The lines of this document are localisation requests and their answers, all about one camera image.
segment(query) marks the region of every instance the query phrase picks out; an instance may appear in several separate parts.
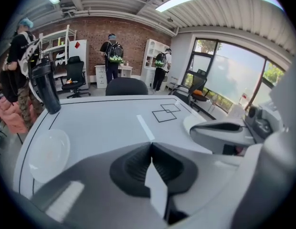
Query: ceiling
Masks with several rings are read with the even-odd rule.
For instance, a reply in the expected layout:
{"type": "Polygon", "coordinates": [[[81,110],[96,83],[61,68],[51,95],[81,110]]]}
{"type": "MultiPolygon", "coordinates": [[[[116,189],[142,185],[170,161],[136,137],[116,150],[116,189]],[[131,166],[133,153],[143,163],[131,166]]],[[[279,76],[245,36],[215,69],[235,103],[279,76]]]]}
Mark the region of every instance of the ceiling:
{"type": "Polygon", "coordinates": [[[222,26],[260,35],[294,55],[296,34],[285,13],[261,0],[193,0],[164,12],[155,8],[168,0],[24,0],[4,32],[1,48],[8,45],[18,21],[28,17],[35,28],[71,16],[111,16],[148,24],[171,36],[175,28],[222,26]]]}

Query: white tape strip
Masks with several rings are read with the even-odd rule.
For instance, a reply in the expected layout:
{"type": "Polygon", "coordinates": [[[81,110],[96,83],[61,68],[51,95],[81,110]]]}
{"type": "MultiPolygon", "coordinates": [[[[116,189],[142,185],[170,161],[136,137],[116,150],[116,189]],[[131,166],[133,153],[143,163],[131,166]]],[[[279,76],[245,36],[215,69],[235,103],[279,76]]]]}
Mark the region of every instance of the white tape strip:
{"type": "Polygon", "coordinates": [[[149,129],[148,125],[144,121],[143,117],[139,114],[137,115],[138,121],[142,125],[144,131],[146,132],[147,137],[149,138],[150,141],[154,140],[154,135],[152,134],[151,130],[149,129]]]}

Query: pink chair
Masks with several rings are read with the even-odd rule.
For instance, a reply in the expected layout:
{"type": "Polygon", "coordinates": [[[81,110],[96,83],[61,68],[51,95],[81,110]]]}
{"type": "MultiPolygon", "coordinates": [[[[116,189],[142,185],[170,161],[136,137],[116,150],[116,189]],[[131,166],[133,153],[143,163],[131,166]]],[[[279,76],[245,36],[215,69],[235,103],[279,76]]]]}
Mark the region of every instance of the pink chair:
{"type": "MultiPolygon", "coordinates": [[[[29,110],[32,122],[34,123],[37,119],[37,116],[31,103],[29,110]]],[[[13,103],[12,105],[5,97],[2,97],[0,99],[0,119],[5,122],[9,128],[9,131],[13,134],[28,132],[21,117],[21,111],[17,102],[13,103]]]]}

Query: camouflage pants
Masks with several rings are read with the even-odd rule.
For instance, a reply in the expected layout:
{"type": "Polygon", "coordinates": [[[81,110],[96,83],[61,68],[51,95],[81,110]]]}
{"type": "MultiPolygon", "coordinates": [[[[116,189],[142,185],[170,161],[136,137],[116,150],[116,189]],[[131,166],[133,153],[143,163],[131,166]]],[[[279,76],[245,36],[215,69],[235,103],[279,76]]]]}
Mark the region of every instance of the camouflage pants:
{"type": "Polygon", "coordinates": [[[18,90],[18,102],[19,102],[22,118],[24,120],[25,126],[27,127],[28,131],[31,129],[33,125],[31,116],[30,116],[30,110],[29,110],[29,99],[32,102],[35,113],[39,117],[40,114],[43,112],[43,107],[31,92],[28,82],[26,82],[26,84],[18,90]]]}

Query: white wall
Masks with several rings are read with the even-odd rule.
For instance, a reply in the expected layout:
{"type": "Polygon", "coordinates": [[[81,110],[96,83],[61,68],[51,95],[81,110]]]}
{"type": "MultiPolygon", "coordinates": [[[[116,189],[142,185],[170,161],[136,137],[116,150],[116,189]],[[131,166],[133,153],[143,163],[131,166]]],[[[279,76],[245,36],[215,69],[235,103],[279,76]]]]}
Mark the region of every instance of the white wall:
{"type": "Polygon", "coordinates": [[[266,56],[284,70],[288,70],[294,58],[275,43],[246,31],[219,26],[181,28],[178,35],[171,41],[172,69],[168,74],[169,82],[173,76],[179,79],[178,83],[181,83],[196,38],[218,39],[240,45],[266,56]]]}

